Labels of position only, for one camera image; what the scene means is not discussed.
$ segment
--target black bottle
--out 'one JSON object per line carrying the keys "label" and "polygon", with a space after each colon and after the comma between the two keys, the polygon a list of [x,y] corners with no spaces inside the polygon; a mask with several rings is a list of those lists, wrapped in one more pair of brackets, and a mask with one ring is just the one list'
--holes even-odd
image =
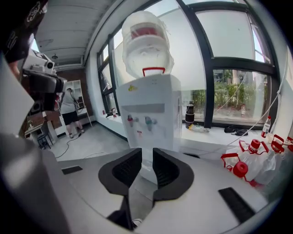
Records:
{"label": "black bottle", "polygon": [[194,110],[193,109],[194,109],[193,101],[190,101],[189,104],[187,105],[186,114],[185,114],[186,128],[189,128],[189,126],[191,124],[193,124],[193,122],[194,122]]}

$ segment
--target yellow sticker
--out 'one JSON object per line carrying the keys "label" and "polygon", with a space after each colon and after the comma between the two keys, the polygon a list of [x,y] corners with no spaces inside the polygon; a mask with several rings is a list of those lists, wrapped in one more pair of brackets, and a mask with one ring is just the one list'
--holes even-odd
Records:
{"label": "yellow sticker", "polygon": [[137,90],[137,87],[130,85],[128,91],[131,92],[131,91],[135,91],[135,90]]}

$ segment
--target floor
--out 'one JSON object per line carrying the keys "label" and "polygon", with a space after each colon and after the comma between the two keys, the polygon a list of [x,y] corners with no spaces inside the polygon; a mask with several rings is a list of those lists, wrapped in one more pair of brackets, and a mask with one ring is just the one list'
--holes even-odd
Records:
{"label": "floor", "polygon": [[[76,160],[102,156],[115,153],[124,149],[129,149],[128,143],[111,133],[97,122],[84,126],[85,133],[79,138],[71,139],[66,135],[59,137],[53,145],[51,151],[55,157],[61,156],[57,161]],[[132,219],[141,218],[142,220],[152,210],[152,194],[157,190],[157,185],[144,179],[139,174],[129,189],[129,203]]]}
{"label": "floor", "polygon": [[73,140],[66,135],[58,138],[51,149],[55,157],[61,156],[66,151],[66,143],[69,144],[69,148],[66,153],[57,158],[57,161],[91,158],[129,149],[125,140],[111,133],[97,122],[93,122],[92,127],[90,124],[85,125],[84,129],[85,133],[79,138],[77,138],[77,135],[74,136]]}

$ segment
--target ceiling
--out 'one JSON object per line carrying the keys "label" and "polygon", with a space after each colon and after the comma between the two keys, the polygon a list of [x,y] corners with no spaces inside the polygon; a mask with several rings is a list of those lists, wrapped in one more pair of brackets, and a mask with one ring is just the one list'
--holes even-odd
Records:
{"label": "ceiling", "polygon": [[40,52],[55,66],[80,64],[102,16],[115,0],[50,0],[36,35]]}

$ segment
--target black vent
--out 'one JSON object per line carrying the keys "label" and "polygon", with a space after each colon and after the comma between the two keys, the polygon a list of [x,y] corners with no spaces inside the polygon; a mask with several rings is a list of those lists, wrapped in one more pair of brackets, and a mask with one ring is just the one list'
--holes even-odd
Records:
{"label": "black vent", "polygon": [[82,168],[80,166],[73,166],[73,167],[62,169],[62,172],[64,175],[67,175],[67,174],[74,173],[74,172],[77,172],[80,170],[82,170]]}
{"label": "black vent", "polygon": [[133,155],[113,168],[114,177],[130,187],[141,169],[141,158]]}
{"label": "black vent", "polygon": [[255,215],[255,212],[233,188],[224,188],[218,192],[240,223]]}
{"label": "black vent", "polygon": [[192,185],[194,173],[191,167],[160,149],[153,149],[152,167],[158,185],[153,202],[177,199]]}
{"label": "black vent", "polygon": [[141,169],[141,148],[122,155],[101,167],[98,177],[109,193],[128,196],[128,190]]}
{"label": "black vent", "polygon": [[154,157],[152,168],[157,177],[158,189],[172,183],[179,176],[179,168],[164,157]]}

